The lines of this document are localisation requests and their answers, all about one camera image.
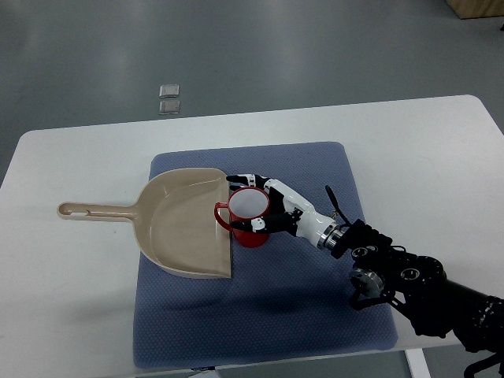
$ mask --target robotic hand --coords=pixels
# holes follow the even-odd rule
[[[293,236],[308,239],[320,250],[332,250],[335,241],[343,234],[332,217],[318,213],[307,199],[279,180],[252,174],[227,176],[226,180],[232,183],[232,190],[242,186],[263,189],[268,193],[270,201],[269,215],[231,222],[232,228],[262,234],[286,231]]]

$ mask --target dustpan handle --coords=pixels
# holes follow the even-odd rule
[[[138,217],[134,206],[92,205],[65,202],[57,207],[57,215],[76,221],[133,221]]]

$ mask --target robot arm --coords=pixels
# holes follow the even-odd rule
[[[333,217],[319,214],[299,193],[279,180],[258,175],[228,176],[228,181],[264,189],[270,198],[271,213],[261,221],[232,222],[244,231],[272,233],[287,231],[307,238],[319,248],[327,248],[334,258],[350,251],[354,267],[350,282],[355,292],[350,305],[355,310],[387,303],[409,319],[417,335],[444,338],[449,331],[469,352],[489,350],[490,358],[470,365],[465,378],[501,364],[504,373],[504,301],[474,291],[447,279],[443,265],[429,256],[417,256],[362,220],[350,224],[338,207],[330,187],[326,187],[335,207]],[[334,221],[335,215],[344,220]],[[404,302],[396,297],[404,294]]]

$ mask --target white table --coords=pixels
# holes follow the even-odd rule
[[[451,280],[504,297],[504,137],[477,98],[34,131],[0,189],[2,376],[136,371],[132,226],[61,220],[59,203],[131,204],[159,153],[327,140],[345,146],[369,224],[438,258]],[[396,350],[457,342],[416,337],[394,316]]]

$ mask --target beige dustpan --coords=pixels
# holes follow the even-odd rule
[[[229,196],[219,169],[175,169],[154,177],[132,206],[66,202],[57,215],[87,221],[131,221],[143,254],[166,272],[189,278],[230,278],[229,232],[213,216]]]

